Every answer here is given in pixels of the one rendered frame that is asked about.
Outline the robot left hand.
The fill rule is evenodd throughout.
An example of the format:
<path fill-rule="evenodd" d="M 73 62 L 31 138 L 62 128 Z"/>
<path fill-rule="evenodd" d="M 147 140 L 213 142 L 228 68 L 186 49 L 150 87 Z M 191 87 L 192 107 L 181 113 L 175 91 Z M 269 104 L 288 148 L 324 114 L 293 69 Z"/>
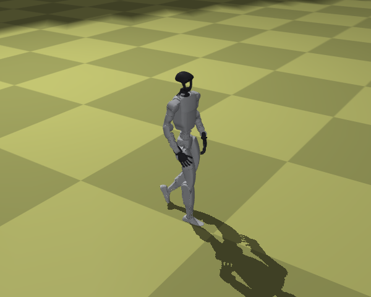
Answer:
<path fill-rule="evenodd" d="M 203 155 L 205 153 L 206 147 L 207 147 L 207 137 L 206 137 L 205 132 L 202 132 L 201 139 L 203 139 L 203 150 L 202 150 L 202 152 L 200 152 L 200 154 Z"/>

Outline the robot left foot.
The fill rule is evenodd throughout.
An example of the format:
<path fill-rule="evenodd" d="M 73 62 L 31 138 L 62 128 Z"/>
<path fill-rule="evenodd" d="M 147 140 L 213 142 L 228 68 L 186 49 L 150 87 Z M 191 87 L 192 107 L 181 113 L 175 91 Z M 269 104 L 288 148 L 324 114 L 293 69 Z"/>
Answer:
<path fill-rule="evenodd" d="M 167 185 L 160 185 L 160 189 L 164 195 L 166 202 L 170 203 L 170 199 L 169 199 L 170 194 L 167 192 L 167 189 L 168 189 Z"/>

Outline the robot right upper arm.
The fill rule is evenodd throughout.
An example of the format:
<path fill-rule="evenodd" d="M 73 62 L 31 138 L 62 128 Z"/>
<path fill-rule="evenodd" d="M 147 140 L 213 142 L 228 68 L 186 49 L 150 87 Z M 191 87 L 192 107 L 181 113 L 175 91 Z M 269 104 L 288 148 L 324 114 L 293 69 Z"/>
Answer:
<path fill-rule="evenodd" d="M 167 107 L 166 107 L 167 111 L 166 111 L 166 116 L 164 118 L 163 126 L 164 125 L 169 126 L 170 132 L 173 130 L 173 124 L 171 124 L 171 121 L 174 118 L 175 112 L 178 111 L 180 103 L 181 102 L 179 100 L 174 99 L 167 104 Z"/>

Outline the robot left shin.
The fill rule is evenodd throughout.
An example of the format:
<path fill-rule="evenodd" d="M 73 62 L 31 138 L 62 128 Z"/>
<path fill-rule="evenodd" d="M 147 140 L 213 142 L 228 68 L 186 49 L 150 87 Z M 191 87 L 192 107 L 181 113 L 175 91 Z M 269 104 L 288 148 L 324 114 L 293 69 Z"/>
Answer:
<path fill-rule="evenodd" d="M 180 187 L 185 180 L 184 174 L 181 171 L 181 173 L 179 173 L 179 175 L 174 179 L 174 182 L 168 187 L 167 192 L 170 194 L 171 191 Z"/>

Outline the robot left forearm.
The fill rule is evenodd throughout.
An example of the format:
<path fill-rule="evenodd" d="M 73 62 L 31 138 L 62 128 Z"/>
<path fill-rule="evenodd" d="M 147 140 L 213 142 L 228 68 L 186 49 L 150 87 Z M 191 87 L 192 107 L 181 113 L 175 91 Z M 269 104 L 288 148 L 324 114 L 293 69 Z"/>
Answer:
<path fill-rule="evenodd" d="M 197 130 L 200 133 L 200 136 L 202 136 L 202 132 L 205 132 L 206 133 L 206 136 L 207 136 L 207 132 L 205 131 L 205 128 L 204 128 L 204 126 L 203 126 L 203 124 L 201 122 L 201 117 L 200 116 L 196 118 L 195 125 L 196 125 Z"/>

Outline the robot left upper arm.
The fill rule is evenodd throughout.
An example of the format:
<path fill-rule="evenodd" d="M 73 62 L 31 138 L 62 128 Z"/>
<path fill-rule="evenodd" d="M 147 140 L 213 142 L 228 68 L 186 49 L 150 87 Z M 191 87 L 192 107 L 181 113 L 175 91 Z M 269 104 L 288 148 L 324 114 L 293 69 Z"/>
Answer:
<path fill-rule="evenodd" d="M 200 93 L 196 92 L 196 91 L 191 91 L 191 92 L 194 92 L 197 96 L 197 108 L 198 108 L 198 102 L 199 102 L 199 99 L 200 99 Z M 199 111 L 197 110 L 197 115 L 196 115 L 196 118 L 200 116 L 200 113 Z"/>

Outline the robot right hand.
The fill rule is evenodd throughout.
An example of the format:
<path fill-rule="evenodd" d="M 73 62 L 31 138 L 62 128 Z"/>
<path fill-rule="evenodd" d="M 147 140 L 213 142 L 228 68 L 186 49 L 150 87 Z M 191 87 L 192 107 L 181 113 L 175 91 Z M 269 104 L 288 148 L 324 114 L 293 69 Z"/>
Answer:
<path fill-rule="evenodd" d="M 179 162 L 181 163 L 181 165 L 185 168 L 185 166 L 186 167 L 188 167 L 188 165 L 190 166 L 190 164 L 189 163 L 192 163 L 187 157 L 189 157 L 189 158 L 193 158 L 193 157 L 191 157 L 191 156 L 189 156 L 189 155 L 186 155 L 185 153 L 183 153 L 182 152 L 182 150 L 181 150 L 181 148 L 178 146 L 178 148 L 179 148 L 179 150 L 180 150 L 180 152 L 179 153 L 175 153 L 176 155 L 178 155 L 178 160 L 179 160 Z M 188 162 L 189 163 L 188 163 Z M 182 163 L 183 162 L 183 163 Z M 186 165 L 186 163 L 188 164 L 188 165 Z M 183 165 L 183 164 L 185 164 L 185 166 Z"/>

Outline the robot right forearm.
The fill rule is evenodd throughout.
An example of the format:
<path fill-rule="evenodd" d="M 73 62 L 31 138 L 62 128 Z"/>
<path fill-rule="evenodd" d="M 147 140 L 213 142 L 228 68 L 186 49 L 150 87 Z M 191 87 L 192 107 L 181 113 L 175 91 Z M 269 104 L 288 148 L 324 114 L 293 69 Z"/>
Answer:
<path fill-rule="evenodd" d="M 164 125 L 163 126 L 163 132 L 165 137 L 167 138 L 168 142 L 170 143 L 170 147 L 174 150 L 175 153 L 179 153 L 180 150 L 178 148 L 177 142 L 175 141 L 174 134 L 170 132 L 169 126 Z"/>

